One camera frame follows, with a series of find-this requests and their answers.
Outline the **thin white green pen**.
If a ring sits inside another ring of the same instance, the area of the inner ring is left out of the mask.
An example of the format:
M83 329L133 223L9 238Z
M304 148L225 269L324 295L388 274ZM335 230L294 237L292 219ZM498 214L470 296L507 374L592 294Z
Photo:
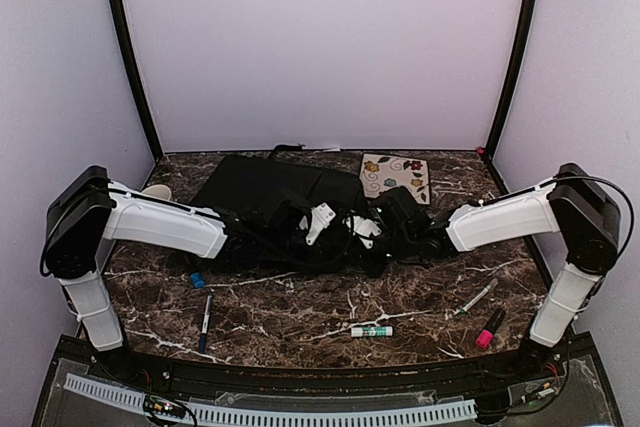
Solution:
M471 298L462 307L454 311L454 316L465 315L469 310L474 307L480 300L488 295L499 283L498 279L491 280L480 292L478 292L473 298Z

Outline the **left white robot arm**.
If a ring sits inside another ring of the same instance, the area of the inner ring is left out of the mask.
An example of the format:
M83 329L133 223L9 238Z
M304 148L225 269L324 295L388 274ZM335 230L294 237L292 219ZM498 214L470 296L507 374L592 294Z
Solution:
M141 374L96 265L105 240L169 248L216 258L235 239L250 240L291 265L319 270L314 246L361 199L344 172L266 159L226 158L185 205L111 180L102 166L82 172L49 206L42 276L53 276L71 300L101 364L120 383Z

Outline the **blue capped marker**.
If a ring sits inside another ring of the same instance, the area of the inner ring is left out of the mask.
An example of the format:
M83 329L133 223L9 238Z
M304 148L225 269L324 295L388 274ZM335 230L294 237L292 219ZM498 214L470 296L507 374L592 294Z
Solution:
M186 273L195 289L201 289L206 285L206 281L198 263L189 263L186 267Z

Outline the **black student bag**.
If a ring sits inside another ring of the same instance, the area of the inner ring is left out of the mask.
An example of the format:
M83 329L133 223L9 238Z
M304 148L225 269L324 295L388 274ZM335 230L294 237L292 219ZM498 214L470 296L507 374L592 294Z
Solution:
M192 197L225 221L222 263L255 263L305 274L347 266L370 278L385 270L380 244L366 247L370 209L357 175L241 154L225 156Z

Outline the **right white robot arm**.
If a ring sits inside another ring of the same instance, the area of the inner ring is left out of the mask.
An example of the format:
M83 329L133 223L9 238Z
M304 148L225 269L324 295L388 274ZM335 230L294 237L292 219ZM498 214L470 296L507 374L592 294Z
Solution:
M397 259L444 259L515 238L560 234L564 265L531 323L531 343L510 360L511 373L530 381L549 363L546 348L561 340L631 240L620 233L621 211L607 193L614 186L566 163L537 185L435 217L406 188L394 187L371 202L367 216L351 214L345 224L365 248Z

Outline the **right black frame post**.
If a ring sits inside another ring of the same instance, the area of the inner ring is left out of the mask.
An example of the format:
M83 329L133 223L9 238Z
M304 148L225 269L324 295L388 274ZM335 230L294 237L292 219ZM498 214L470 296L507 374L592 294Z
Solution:
M483 149L483 159L487 164L493 162L504 133L526 52L535 4L536 0L521 0L520 2L519 15L502 89Z

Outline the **blue ballpoint pen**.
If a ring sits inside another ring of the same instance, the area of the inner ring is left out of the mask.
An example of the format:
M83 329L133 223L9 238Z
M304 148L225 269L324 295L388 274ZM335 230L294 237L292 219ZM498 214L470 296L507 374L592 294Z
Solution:
M198 343L198 352L200 354L204 354L206 351L207 337L209 332L209 324L213 307L213 299L214 295L212 293L207 295L206 304L203 314L203 321L200 330L199 343Z

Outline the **pink black highlighter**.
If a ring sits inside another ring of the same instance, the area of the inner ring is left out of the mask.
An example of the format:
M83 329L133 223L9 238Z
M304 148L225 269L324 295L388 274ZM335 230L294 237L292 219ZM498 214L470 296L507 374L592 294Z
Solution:
M481 350L486 350L491 345L497 330L506 317L506 311L502 308L496 309L476 338L475 345Z

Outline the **floral square plate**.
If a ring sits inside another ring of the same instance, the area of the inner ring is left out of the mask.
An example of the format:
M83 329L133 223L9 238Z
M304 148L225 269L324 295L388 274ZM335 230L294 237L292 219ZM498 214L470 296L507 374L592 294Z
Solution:
M425 160L365 153L359 178L368 199L375 199L392 188L405 187L419 204L431 203L430 173Z

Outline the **green white glue stick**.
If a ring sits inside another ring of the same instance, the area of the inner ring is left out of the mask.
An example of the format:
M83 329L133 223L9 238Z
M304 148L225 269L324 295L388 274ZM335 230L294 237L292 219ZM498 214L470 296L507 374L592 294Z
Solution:
M350 329L352 338L392 337L393 335L392 326L356 326Z

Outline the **small circuit board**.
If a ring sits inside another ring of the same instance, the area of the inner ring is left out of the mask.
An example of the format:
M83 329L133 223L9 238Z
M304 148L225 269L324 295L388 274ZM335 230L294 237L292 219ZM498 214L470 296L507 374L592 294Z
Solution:
M156 395L147 394L143 400L143 410L154 416L182 419L186 410L177 403Z

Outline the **black frame post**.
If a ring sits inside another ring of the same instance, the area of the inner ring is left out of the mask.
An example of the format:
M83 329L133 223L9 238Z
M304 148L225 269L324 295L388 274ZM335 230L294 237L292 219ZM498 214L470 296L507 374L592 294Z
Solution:
M502 89L483 149L483 159L487 164L493 162L504 133L526 52L535 4L536 0L521 0L520 2L519 15Z
M128 85L134 101L134 106L140 121L146 143L155 162L161 160L164 151L152 117L151 108L143 86L134 45L129 29L124 0L108 0L112 23L125 69Z

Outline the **beige ceramic mug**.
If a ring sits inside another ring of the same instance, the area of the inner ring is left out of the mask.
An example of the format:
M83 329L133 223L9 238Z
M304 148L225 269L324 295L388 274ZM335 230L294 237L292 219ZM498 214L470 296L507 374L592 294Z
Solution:
M160 200L171 201L173 199L172 190L164 184L155 184L146 187L141 194L147 197L153 197Z

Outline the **black front rail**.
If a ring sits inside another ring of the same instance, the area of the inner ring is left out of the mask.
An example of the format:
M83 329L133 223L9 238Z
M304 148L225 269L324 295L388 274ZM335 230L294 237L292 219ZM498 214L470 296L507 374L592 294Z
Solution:
M444 396L491 395L520 381L537 381L552 375L542 367L515 375L518 353L489 354L408 366L293 369L248 367L191 361L134 352L133 386L149 386L154 392L212 397L222 391L271 395L320 396L391 394L433 390Z

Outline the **left black frame post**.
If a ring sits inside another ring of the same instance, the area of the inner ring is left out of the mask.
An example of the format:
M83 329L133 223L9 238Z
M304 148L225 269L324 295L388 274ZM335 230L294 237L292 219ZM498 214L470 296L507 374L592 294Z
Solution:
M161 160L164 151L152 117L151 108L143 86L134 45L129 29L124 0L108 0L112 23L125 69L128 85L134 101L134 106L140 121L146 143L155 162Z

